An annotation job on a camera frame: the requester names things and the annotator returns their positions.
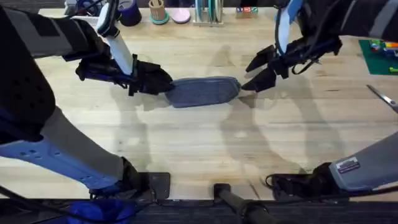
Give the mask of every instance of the scissors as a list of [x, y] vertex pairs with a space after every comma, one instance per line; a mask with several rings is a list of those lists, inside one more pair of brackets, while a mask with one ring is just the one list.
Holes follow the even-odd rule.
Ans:
[[374, 94], [376, 94], [378, 97], [380, 97], [380, 99], [382, 99], [384, 102], [386, 102], [396, 113], [398, 113], [398, 105], [397, 103], [390, 99], [389, 97], [387, 97], [386, 95], [382, 94], [379, 92], [379, 90], [375, 89], [373, 86], [371, 85], [366, 85]]

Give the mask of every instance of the cable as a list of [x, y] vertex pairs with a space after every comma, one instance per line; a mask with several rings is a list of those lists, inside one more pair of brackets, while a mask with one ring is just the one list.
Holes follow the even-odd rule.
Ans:
[[313, 48], [315, 47], [315, 44], [318, 42], [319, 36], [321, 34], [321, 31], [323, 30], [323, 27], [325, 26], [326, 20], [329, 18], [330, 13], [332, 10], [337, 6], [338, 3], [340, 3], [341, 0], [336, 0], [325, 12], [325, 15], [322, 17], [321, 23], [318, 26], [317, 32], [315, 33], [314, 40], [310, 46], [310, 48], [306, 51], [306, 53], [303, 55], [302, 58], [307, 58], [310, 56], [312, 53]]
[[72, 218], [75, 218], [77, 220], [84, 221], [84, 222], [90, 222], [90, 223], [119, 223], [119, 222], [125, 221], [125, 220], [133, 217], [137, 213], [143, 211], [143, 209], [147, 208], [149, 205], [153, 204], [153, 202], [147, 203], [147, 204], [137, 208], [136, 211], [133, 214], [131, 214], [131, 215], [127, 216], [127, 217], [120, 218], [118, 220], [109, 222], [109, 221], [94, 220], [94, 219], [91, 219], [91, 218], [86, 218], [84, 216], [76, 215], [76, 214], [61, 210], [59, 208], [53, 208], [53, 207], [50, 207], [50, 206], [47, 206], [47, 205], [43, 205], [41, 203], [37, 203], [37, 202], [35, 202], [35, 201], [31, 200], [31, 199], [25, 198], [23, 196], [20, 196], [20, 195], [14, 193], [14, 192], [8, 190], [7, 188], [3, 187], [2, 185], [0, 185], [0, 194], [4, 195], [6, 197], [9, 197], [10, 199], [15, 200], [15, 201], [27, 206], [27, 207], [36, 208], [36, 209], [39, 209], [39, 210], [46, 210], [46, 211], [49, 211], [49, 212], [57, 213], [59, 215], [72, 217]]
[[77, 15], [79, 15], [79, 13], [87, 11], [87, 9], [89, 9], [89, 8], [91, 8], [91, 7], [95, 6], [95, 5], [97, 5], [97, 4], [98, 4], [99, 2], [101, 2], [101, 1], [102, 1], [102, 0], [96, 0], [96, 1], [94, 1], [93, 3], [91, 3], [90, 5], [84, 7], [83, 9], [76, 10], [75, 13], [73, 13], [72, 15], [69, 15], [69, 16], [65, 16], [64, 18], [65, 18], [65, 19], [70, 19], [70, 18], [72, 18], [73, 16], [77, 16]]
[[316, 63], [316, 62], [319, 61], [319, 59], [320, 59], [320, 57], [321, 57], [322, 55], [323, 55], [323, 54], [321, 54], [321, 55], [315, 57], [314, 59], [312, 59], [311, 62], [308, 63], [308, 64], [306, 64], [306, 66], [304, 66], [299, 72], [296, 72], [295, 69], [296, 69], [296, 66], [297, 66], [297, 65], [294, 65], [294, 66], [292, 67], [292, 73], [293, 73], [294, 75], [300, 75], [301, 73], [307, 71], [314, 63]]

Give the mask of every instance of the wood grain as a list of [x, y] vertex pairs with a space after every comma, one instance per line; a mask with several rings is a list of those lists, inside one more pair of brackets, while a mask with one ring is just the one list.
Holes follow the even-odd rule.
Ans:
[[[41, 13], [59, 16], [62, 10]], [[120, 27], [132, 53], [159, 63], [174, 79], [232, 76], [241, 83], [256, 52], [274, 43], [273, 9], [257, 19], [235, 19], [224, 10], [224, 27], [149, 22]], [[291, 39], [300, 37], [292, 27]], [[278, 79], [259, 94], [242, 91], [230, 103], [175, 109], [165, 97], [127, 96], [116, 85], [75, 75], [77, 62], [37, 61], [67, 118], [105, 149], [125, 156], [141, 171], [172, 175], [170, 198], [211, 198], [214, 183], [233, 192], [271, 200], [260, 181], [272, 173], [311, 172], [322, 162], [349, 156], [397, 131], [397, 115], [365, 86], [398, 99], [398, 79], [370, 75], [358, 41], [343, 37], [339, 56], [326, 55], [303, 75]], [[87, 198], [78, 182], [34, 165], [0, 158], [0, 182], [32, 198]], [[362, 200], [398, 200], [398, 194]]]

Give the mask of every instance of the sticker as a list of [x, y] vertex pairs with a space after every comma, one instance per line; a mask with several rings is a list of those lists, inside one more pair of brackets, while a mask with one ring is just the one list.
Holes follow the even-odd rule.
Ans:
[[356, 157], [351, 157], [336, 164], [336, 168], [340, 174], [347, 173], [349, 171], [358, 169], [361, 167]]

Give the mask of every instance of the gray pouch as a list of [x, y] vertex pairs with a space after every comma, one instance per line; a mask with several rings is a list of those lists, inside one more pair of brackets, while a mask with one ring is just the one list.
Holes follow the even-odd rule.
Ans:
[[226, 103], [241, 89], [233, 77], [182, 78], [172, 84], [175, 88], [165, 94], [175, 108]]

